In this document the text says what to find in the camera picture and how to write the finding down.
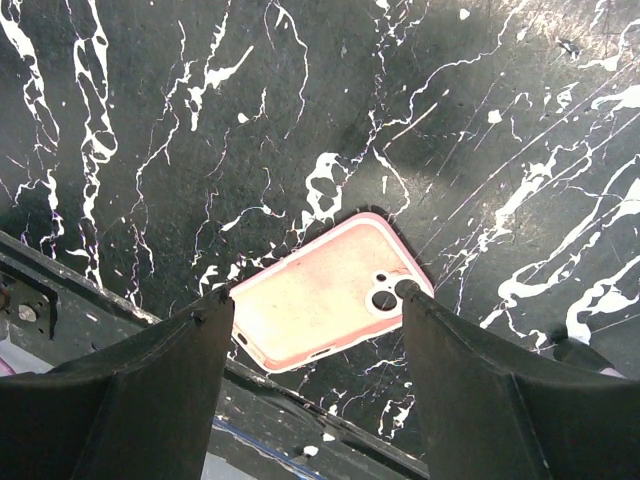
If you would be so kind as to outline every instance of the white paint drip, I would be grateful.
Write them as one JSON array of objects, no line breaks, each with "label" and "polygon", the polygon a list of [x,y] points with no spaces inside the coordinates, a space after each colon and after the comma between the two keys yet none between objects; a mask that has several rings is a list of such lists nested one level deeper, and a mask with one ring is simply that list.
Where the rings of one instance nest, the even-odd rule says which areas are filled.
[{"label": "white paint drip", "polygon": [[596,98],[591,102],[591,108],[597,110],[600,105],[606,102],[618,102],[611,113],[622,108],[640,108],[640,85],[632,85],[621,93]]},{"label": "white paint drip", "polygon": [[487,122],[491,124],[500,123],[502,121],[502,115],[500,115],[500,110],[491,110],[489,115],[487,115]]},{"label": "white paint drip", "polygon": [[[85,120],[85,137],[82,141],[80,152],[82,162],[84,164],[85,186],[83,189],[84,202],[82,205],[83,219],[90,224],[90,234],[93,238],[87,238],[83,227],[79,225],[82,242],[85,251],[89,254],[89,262],[85,275],[89,280],[94,281],[102,288],[102,278],[100,277],[100,255],[98,243],[98,228],[96,220],[93,217],[95,202],[100,193],[100,180],[98,173],[100,166],[108,164],[111,158],[118,150],[118,141],[111,127],[109,118],[109,71],[107,68],[107,50],[109,41],[105,35],[96,0],[87,0],[91,10],[95,30],[90,37],[82,38],[74,25],[76,40],[73,45],[73,64],[75,70],[75,79],[84,104],[87,108],[87,119]],[[67,9],[69,15],[73,18],[73,11],[67,0]],[[95,54],[100,68],[100,77],[94,78],[90,66],[85,66],[82,59],[91,56],[91,52]],[[92,98],[97,98],[99,108],[92,111]]]},{"label": "white paint drip", "polygon": [[56,224],[56,229],[47,236],[44,236],[40,239],[40,247],[44,245],[45,242],[51,242],[51,258],[56,259],[56,250],[55,250],[55,240],[64,235],[64,225],[62,223],[62,217],[56,211],[58,208],[58,195],[56,194],[58,183],[56,179],[53,178],[53,171],[51,169],[47,170],[47,181],[43,181],[42,184],[49,189],[49,194],[47,195],[47,201],[49,202],[49,209],[51,210],[51,220]]},{"label": "white paint drip", "polygon": [[[49,105],[47,105],[44,91],[44,79],[42,78],[42,74],[40,72],[38,57],[36,56],[35,48],[33,46],[33,43],[31,42],[31,39],[20,28],[20,17],[22,13],[21,6],[22,0],[9,0],[7,5],[7,13],[9,15],[9,18],[7,19],[3,13],[0,13],[0,25],[2,26],[2,29],[4,30],[9,41],[15,47],[18,55],[20,55],[22,61],[28,64],[29,78],[22,87],[22,91],[24,103],[29,110],[29,113],[31,113],[31,117],[37,123],[36,142],[34,145],[34,149],[36,152],[38,152],[38,156],[40,156],[40,150],[55,155],[58,149],[58,142],[60,140],[60,128],[53,116],[53,113],[51,112],[51,109],[49,108]],[[47,124],[53,127],[53,131],[48,131]],[[56,211],[58,205],[56,194],[57,183],[53,178],[53,171],[55,171],[55,168],[53,170],[47,170],[47,181],[42,181],[42,185],[49,189],[48,200],[49,206],[51,208],[51,221],[55,225],[55,228],[51,232],[51,234],[40,239],[40,247],[42,250],[45,242],[50,243],[51,257],[55,259],[55,240],[64,235],[65,230],[63,227],[63,218]],[[16,195],[14,201],[17,201],[21,191],[22,189],[18,190],[18,194]]]}]

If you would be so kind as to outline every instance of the white paint splatter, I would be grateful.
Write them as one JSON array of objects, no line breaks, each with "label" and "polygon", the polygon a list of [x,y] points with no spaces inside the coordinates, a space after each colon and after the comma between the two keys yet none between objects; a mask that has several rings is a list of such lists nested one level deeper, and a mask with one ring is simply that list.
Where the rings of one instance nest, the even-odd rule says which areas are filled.
[{"label": "white paint splatter", "polygon": [[605,102],[618,102],[612,113],[622,108],[640,108],[640,85],[631,85],[624,92],[596,98],[591,102],[591,108],[597,110]]},{"label": "white paint splatter", "polygon": [[[615,288],[615,284],[624,277],[632,267],[640,263],[640,255],[628,262],[623,268],[621,268],[615,275],[599,280],[593,284],[593,287],[589,288],[580,300],[575,302],[569,307],[567,311],[567,332],[571,338],[580,340],[583,343],[589,344],[591,340],[591,331],[585,323],[581,323],[578,320],[578,315],[583,312],[587,312],[590,315],[596,313],[613,313],[623,308],[633,305],[640,298],[640,294],[634,298],[627,298],[620,290]],[[590,306],[595,299],[598,302],[594,306]]]},{"label": "white paint splatter", "polygon": [[[316,166],[313,171],[307,176],[304,181],[305,186],[309,193],[307,194],[307,203],[311,206],[311,212],[303,210],[301,213],[302,226],[300,229],[294,229],[296,231],[305,232],[306,229],[315,220],[325,222],[329,219],[334,220],[334,215],[342,209],[342,185],[336,185],[336,194],[334,197],[327,197],[320,190],[315,188],[312,184],[316,178],[326,178],[334,182],[333,168],[339,168],[345,174],[348,171],[345,167],[338,163],[337,153],[323,153],[316,160]],[[320,200],[325,198],[331,198],[332,203],[326,209],[320,206]]]},{"label": "white paint splatter", "polygon": [[529,27],[524,27],[522,28],[517,34],[516,34],[516,40],[518,42],[521,42],[522,40],[524,40],[524,37],[527,35],[527,32],[529,31]]},{"label": "white paint splatter", "polygon": [[502,115],[500,115],[500,110],[491,110],[489,115],[487,115],[487,121],[491,124],[500,123],[502,121]]},{"label": "white paint splatter", "polygon": [[[41,145],[40,139],[38,138],[36,148],[42,147],[45,150],[50,151],[50,149],[55,149],[58,146],[60,128],[47,105],[44,94],[44,80],[40,73],[35,48],[33,43],[31,43],[31,39],[20,28],[20,8],[22,6],[22,0],[10,0],[8,3],[9,5],[7,6],[6,11],[10,18],[7,19],[3,13],[0,13],[0,25],[2,25],[7,38],[15,47],[20,58],[29,67],[29,80],[22,89],[24,93],[24,102],[31,113],[31,116],[38,123],[39,131],[42,131],[48,140],[47,145]],[[45,125],[43,118],[40,117],[40,112],[37,107],[40,107],[40,112],[43,112],[46,116],[44,120],[46,120],[47,123],[51,123],[53,131],[47,131],[47,125]]]},{"label": "white paint splatter", "polygon": [[307,457],[315,457],[318,454],[319,450],[318,450],[318,447],[314,447],[313,445],[307,445],[306,447],[304,447],[302,451]]},{"label": "white paint splatter", "polygon": [[[85,270],[85,276],[102,288],[98,229],[93,216],[93,210],[100,193],[100,180],[98,178],[100,167],[111,161],[111,158],[118,150],[118,141],[111,127],[108,109],[110,89],[107,50],[109,48],[109,41],[100,22],[96,0],[88,0],[88,3],[93,24],[95,25],[91,36],[81,37],[75,24],[73,26],[77,37],[73,45],[75,79],[82,93],[82,98],[87,110],[87,119],[84,122],[85,136],[80,152],[84,164],[86,181],[83,189],[84,202],[82,204],[82,218],[86,219],[90,226],[88,231],[85,231],[82,225],[79,225],[79,228],[82,234],[84,249],[89,254],[90,259],[87,269]],[[67,9],[73,18],[74,13],[69,5],[69,0],[67,0]],[[99,67],[99,70],[94,70],[93,72],[90,66],[86,65],[83,61],[83,59],[92,53],[95,54],[98,61],[97,66]]]},{"label": "white paint splatter", "polygon": [[[519,206],[522,202],[524,202],[524,200],[528,198],[530,194],[536,193],[541,188],[541,185],[542,185],[542,182],[540,180],[541,176],[547,177],[547,178],[552,177],[552,168],[556,164],[555,156],[560,150],[566,150],[566,149],[560,146],[554,148],[552,155],[549,158],[549,161],[545,165],[542,165],[542,164],[530,165],[530,172],[523,179],[521,187],[513,194],[512,198],[507,202],[507,204],[503,208],[506,208],[507,205],[511,203],[511,200],[517,197],[517,200],[515,201],[515,203],[512,204],[511,207],[508,208],[507,210],[503,210],[501,212],[502,209],[500,209],[496,211],[496,227],[495,228],[497,228],[499,231],[502,231],[502,232],[509,231],[508,229],[505,229],[505,226],[504,226],[505,225],[504,222],[506,221],[506,217],[504,215],[509,215],[509,216],[512,215],[513,212],[515,211],[515,208],[517,208],[517,206]],[[601,232],[597,231],[590,234],[588,239],[584,243],[584,245],[580,248],[580,250],[577,253],[572,253],[571,255],[569,255],[568,260],[565,261],[562,265],[560,265],[555,271],[553,271],[545,282],[537,283],[537,284],[525,283],[529,278],[531,278],[533,274],[538,272],[544,265],[549,264],[551,261],[556,259],[560,254],[562,254],[563,252],[566,252],[569,249],[569,247],[571,245],[574,245],[581,236],[586,235],[590,231],[590,229],[594,226],[595,218],[598,215],[598,212],[600,211],[602,202],[604,201],[605,198],[608,197],[609,189],[613,186],[616,180],[620,178],[624,174],[624,172],[635,163],[636,163],[636,158],[633,158],[630,161],[626,162],[616,172],[614,172],[614,174],[611,176],[611,178],[605,185],[602,193],[598,195],[597,197],[598,200],[596,201],[596,204],[591,210],[591,212],[588,215],[586,215],[580,221],[580,223],[576,225],[567,235],[565,235],[560,245],[556,247],[556,249],[546,259],[541,260],[539,262],[525,265],[522,268],[516,270],[510,279],[506,280],[498,287],[498,295],[503,299],[503,302],[499,308],[496,308],[493,312],[491,312],[491,314],[489,314],[482,321],[482,323],[480,324],[482,328],[487,328],[489,325],[493,323],[495,319],[497,319],[501,315],[503,314],[508,315],[508,309],[514,308],[518,304],[516,299],[531,298],[531,297],[538,296],[544,293],[545,291],[549,290],[553,286],[558,285],[561,282],[571,277],[571,274],[574,272],[577,265],[582,260],[582,257],[585,254],[585,252],[591,249],[594,245],[596,245],[596,243],[602,236]],[[623,199],[620,202],[620,204],[618,204],[618,211],[616,215],[614,215],[613,217],[615,220],[612,219],[607,224],[603,225],[603,228],[608,228],[613,224],[614,221],[617,221],[623,215],[632,215],[632,214],[640,213],[639,212],[640,209],[638,208],[635,202],[635,198],[640,197],[640,181],[638,183],[639,185],[637,185],[636,182],[634,182],[634,184],[630,187],[629,192],[627,193],[627,196],[625,197],[625,199]],[[483,238],[478,240],[478,243],[484,247],[486,247],[486,245],[489,242],[495,241],[496,239],[495,236],[486,237],[486,238],[484,238],[484,236],[485,234],[482,234],[481,237]],[[590,336],[588,327],[583,324],[578,324],[577,322],[577,313],[579,313],[579,311],[583,311],[583,310],[579,310],[580,308],[582,308],[582,305],[575,307],[575,309],[578,309],[576,310],[575,314],[574,313],[572,313],[571,315],[567,314],[567,322],[568,322],[567,328],[572,329],[571,330],[572,337],[578,338],[581,341],[588,342],[588,338]]]},{"label": "white paint splatter", "polygon": [[569,85],[566,85],[562,89],[562,91],[556,96],[556,101],[558,102],[558,105],[560,105],[560,108],[556,110],[556,113],[564,112],[564,109],[567,108],[569,104],[572,102],[573,99],[571,98],[571,90],[573,90],[573,87],[578,85],[578,83],[579,82],[574,82],[574,83],[570,83]]},{"label": "white paint splatter", "polygon": [[200,277],[200,281],[198,282],[198,292],[200,293],[200,296],[204,296],[204,291],[203,288],[205,285],[211,285],[211,283],[209,282],[209,277],[215,277],[218,275],[218,267],[217,265],[209,265],[207,267],[207,270],[204,272],[204,274],[202,275],[202,277]]},{"label": "white paint splatter", "polygon": [[220,47],[220,43],[227,33],[229,4],[230,1],[227,3],[227,11],[224,14],[222,23],[219,26],[216,26],[218,31],[213,34],[211,51],[204,66],[204,84],[202,87],[191,87],[187,89],[189,91],[189,94],[191,95],[191,99],[185,100],[185,104],[187,108],[191,110],[191,131],[193,132],[195,132],[198,128],[198,118],[200,116],[200,111],[202,110],[202,95],[204,94],[204,92],[206,92],[207,88],[209,87],[211,87],[213,90],[218,89],[222,82],[231,78],[231,76],[238,71],[249,54],[253,51],[253,45],[251,45],[233,67],[220,68],[219,70],[209,68],[209,62],[212,58],[215,57],[216,51],[218,50],[218,47]]}]

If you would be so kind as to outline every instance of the black surface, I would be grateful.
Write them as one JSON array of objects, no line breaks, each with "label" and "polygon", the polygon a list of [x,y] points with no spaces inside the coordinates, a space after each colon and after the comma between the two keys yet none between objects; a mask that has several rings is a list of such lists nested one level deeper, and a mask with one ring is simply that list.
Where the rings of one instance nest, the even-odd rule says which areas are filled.
[{"label": "black surface", "polygon": [[640,382],[526,352],[419,290],[403,328],[434,478],[640,477]]},{"label": "black surface", "polygon": [[[448,308],[527,349],[590,331],[640,378],[637,2],[0,11],[15,238],[166,318],[377,206]],[[418,457],[401,337],[273,378]]]}]

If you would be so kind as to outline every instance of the smartphone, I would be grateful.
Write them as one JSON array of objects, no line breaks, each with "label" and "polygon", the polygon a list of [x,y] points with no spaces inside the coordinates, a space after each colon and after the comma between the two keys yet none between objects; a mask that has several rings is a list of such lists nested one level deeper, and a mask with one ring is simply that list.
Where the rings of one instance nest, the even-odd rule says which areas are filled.
[{"label": "smartphone", "polygon": [[401,282],[433,286],[379,215],[357,214],[231,290],[233,338],[283,373],[402,324]]}]

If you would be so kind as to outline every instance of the pink phone edge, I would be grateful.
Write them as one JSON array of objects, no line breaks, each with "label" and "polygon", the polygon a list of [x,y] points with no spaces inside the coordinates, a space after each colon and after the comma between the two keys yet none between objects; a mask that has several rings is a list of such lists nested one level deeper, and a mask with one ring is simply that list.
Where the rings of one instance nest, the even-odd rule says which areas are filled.
[{"label": "pink phone edge", "polygon": [[[340,223],[339,225],[336,225],[331,230],[329,230],[329,231],[325,232],[324,234],[320,235],[318,238],[312,240],[311,242],[309,242],[308,244],[306,244],[303,247],[299,248],[298,250],[296,250],[295,252],[291,253],[290,255],[287,255],[286,257],[281,258],[279,261],[277,261],[273,265],[267,267],[262,272],[254,275],[253,277],[251,277],[251,278],[245,280],[244,282],[236,285],[230,291],[231,297],[233,298],[234,293],[243,292],[243,291],[251,288],[253,285],[264,281],[265,278],[268,278],[269,276],[273,275],[277,271],[285,268],[287,266],[287,264],[291,263],[292,261],[295,261],[297,258],[300,258],[300,257],[306,255],[308,251],[312,251],[312,250],[315,250],[315,249],[319,248],[320,246],[324,245],[325,243],[329,242],[330,240],[332,240],[335,237],[337,237],[340,234],[342,234],[342,232],[344,232],[344,231],[346,231],[346,230],[348,230],[350,228],[353,228],[354,224],[356,224],[356,225],[358,225],[358,224],[369,224],[369,225],[375,226],[376,228],[384,230],[384,232],[386,232],[386,234],[391,239],[391,241],[396,246],[396,248],[398,248],[398,250],[400,250],[400,252],[404,255],[405,258],[409,259],[409,262],[411,263],[411,266],[415,270],[415,273],[417,273],[420,276],[420,279],[424,282],[425,286],[427,287],[428,292],[426,292],[426,293],[429,294],[431,297],[434,296],[434,289],[433,289],[433,285],[432,285],[431,281],[429,280],[427,275],[424,273],[424,271],[420,268],[420,266],[417,264],[417,262],[415,261],[415,259],[413,258],[413,256],[409,252],[409,250],[402,243],[402,241],[400,240],[398,234],[393,230],[391,225],[389,225],[389,223],[382,216],[380,216],[380,215],[378,215],[376,213],[362,212],[362,213],[358,213],[356,215],[353,215],[349,219],[345,220],[344,222]],[[367,340],[369,338],[375,338],[375,337],[378,337],[379,335],[383,335],[385,333],[393,331],[393,330],[397,329],[398,327],[400,327],[401,323],[402,323],[401,316],[400,316],[400,320],[398,320],[398,317],[394,317],[393,319],[388,319],[387,321],[378,322],[375,325],[372,325],[372,327],[374,327],[373,329],[365,329],[365,330],[362,330],[362,331],[358,332],[357,335],[352,335],[352,336],[349,336],[349,337],[343,337],[342,339],[337,339],[336,342],[338,342],[340,340],[347,340],[347,341],[342,343],[337,348],[330,348],[328,352],[326,352],[326,353],[324,353],[322,355],[316,355],[315,357],[313,357],[313,361],[316,361],[316,360],[319,360],[319,359],[324,358],[326,356],[333,355],[334,353],[343,351],[343,350],[345,350],[347,348],[350,348],[350,347],[352,347],[354,345],[357,345],[358,343],[360,343],[362,341],[365,341],[365,340]],[[238,333],[243,333],[243,332],[239,331],[239,329],[234,328],[233,336],[236,339],[236,341],[239,341],[239,339],[237,337]],[[277,373],[284,373],[284,372],[287,372],[287,371],[291,371],[291,370],[293,370],[295,368],[298,368],[300,366],[303,366],[303,365],[309,363],[309,358],[311,358],[311,356],[313,356],[314,353],[315,353],[315,352],[306,352],[301,361],[296,360],[296,361],[292,362],[291,359],[276,361],[276,360],[269,359],[264,354],[264,352],[260,351],[259,349],[255,348],[255,347],[250,347],[249,345],[246,345],[246,344],[245,344],[245,346],[247,347],[245,349],[247,354],[258,365],[260,365],[261,368],[263,368],[265,371],[267,371],[269,373],[276,373],[276,374]],[[318,351],[322,352],[325,348],[326,348],[326,346],[320,346],[318,348]]]}]

